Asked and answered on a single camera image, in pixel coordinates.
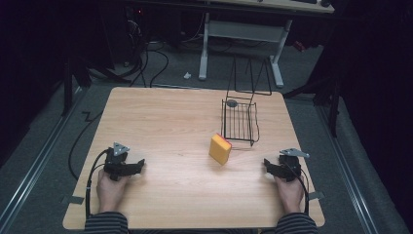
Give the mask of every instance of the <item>wooden table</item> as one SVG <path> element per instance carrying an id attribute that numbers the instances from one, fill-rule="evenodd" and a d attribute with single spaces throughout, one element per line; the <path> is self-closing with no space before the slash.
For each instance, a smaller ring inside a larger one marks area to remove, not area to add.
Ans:
<path id="1" fill-rule="evenodd" d="M 210 138 L 220 133 L 225 97 L 226 91 L 115 88 L 73 195 L 85 196 L 95 157 L 117 141 L 131 148 L 127 163 L 146 160 L 141 175 L 129 181 L 120 206 L 130 229 L 275 226 L 283 215 L 282 204 L 263 159 L 278 163 L 280 150 L 299 149 L 282 95 L 254 97 L 260 139 L 252 147 L 246 143 L 233 149 L 221 166 L 208 150 Z M 302 158 L 300 163 L 309 176 Z M 98 208 L 96 176 L 93 214 Z M 310 202 L 310 216 L 317 226 L 324 224 L 318 200 Z M 63 226 L 83 229 L 84 224 L 84 205 L 70 204 Z"/>

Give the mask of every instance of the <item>human hand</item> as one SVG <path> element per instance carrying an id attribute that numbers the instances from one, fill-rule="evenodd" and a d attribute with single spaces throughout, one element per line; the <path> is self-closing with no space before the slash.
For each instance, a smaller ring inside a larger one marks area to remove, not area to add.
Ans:
<path id="1" fill-rule="evenodd" d="M 120 177 L 119 181 L 110 179 L 110 174 L 104 170 L 99 171 L 96 187 L 99 198 L 99 212 L 115 212 L 124 197 L 125 185 L 130 176 Z"/>
<path id="2" fill-rule="evenodd" d="M 284 178 L 274 176 L 277 187 L 279 188 L 280 198 L 286 214 L 301 213 L 300 203 L 303 200 L 304 189 L 298 180 L 294 179 L 291 182 L 286 182 Z"/>

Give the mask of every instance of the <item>black wire rack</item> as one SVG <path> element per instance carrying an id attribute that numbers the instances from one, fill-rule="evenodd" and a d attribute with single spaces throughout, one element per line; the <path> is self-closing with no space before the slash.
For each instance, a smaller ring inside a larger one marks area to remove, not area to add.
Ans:
<path id="1" fill-rule="evenodd" d="M 222 99 L 221 135 L 228 140 L 247 141 L 252 146 L 259 140 L 257 104 L 252 102 L 253 97 L 254 95 L 270 96 L 272 94 L 267 61 L 262 61 L 258 76 L 254 81 L 252 63 L 249 58 L 245 74 L 249 76 L 250 87 L 241 90 L 237 87 L 237 58 L 234 57 L 227 95 L 225 100 Z M 256 92 L 262 76 L 267 77 L 268 93 Z"/>

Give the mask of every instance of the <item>yellow block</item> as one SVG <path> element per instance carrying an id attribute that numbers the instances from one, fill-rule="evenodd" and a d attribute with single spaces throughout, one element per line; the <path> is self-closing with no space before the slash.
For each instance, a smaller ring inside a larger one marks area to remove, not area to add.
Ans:
<path id="1" fill-rule="evenodd" d="M 231 143 L 219 134 L 215 134 L 210 140 L 209 155 L 220 165 L 228 161 L 231 152 Z"/>

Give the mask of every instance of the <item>forearm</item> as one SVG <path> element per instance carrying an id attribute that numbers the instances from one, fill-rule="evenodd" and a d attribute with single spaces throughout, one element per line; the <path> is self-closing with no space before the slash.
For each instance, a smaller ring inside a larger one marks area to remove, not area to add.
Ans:
<path id="1" fill-rule="evenodd" d="M 291 213 L 280 218 L 276 234 L 316 234 L 319 233 L 314 221 L 304 213 Z"/>
<path id="2" fill-rule="evenodd" d="M 85 233 L 128 233 L 128 220 L 117 212 L 95 214 L 86 220 Z"/>

